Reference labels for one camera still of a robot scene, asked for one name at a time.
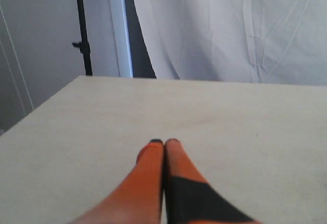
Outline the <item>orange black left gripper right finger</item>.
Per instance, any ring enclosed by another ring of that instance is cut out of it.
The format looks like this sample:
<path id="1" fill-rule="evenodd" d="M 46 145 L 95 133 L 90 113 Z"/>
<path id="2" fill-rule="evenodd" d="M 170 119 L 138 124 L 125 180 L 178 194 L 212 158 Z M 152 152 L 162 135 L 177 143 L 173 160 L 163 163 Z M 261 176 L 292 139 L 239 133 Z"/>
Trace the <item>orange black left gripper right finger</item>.
<path id="1" fill-rule="evenodd" d="M 218 194 L 177 139 L 165 143 L 167 223 L 258 223 Z"/>

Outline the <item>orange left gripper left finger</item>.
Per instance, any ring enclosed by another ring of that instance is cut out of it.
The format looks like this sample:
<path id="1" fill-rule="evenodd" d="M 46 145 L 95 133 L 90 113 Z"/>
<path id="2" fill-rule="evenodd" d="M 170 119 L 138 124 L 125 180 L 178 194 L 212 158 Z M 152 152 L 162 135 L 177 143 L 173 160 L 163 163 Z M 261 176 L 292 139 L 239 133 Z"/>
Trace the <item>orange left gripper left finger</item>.
<path id="1" fill-rule="evenodd" d="M 152 139 L 118 187 L 72 223 L 160 223 L 164 143 Z"/>

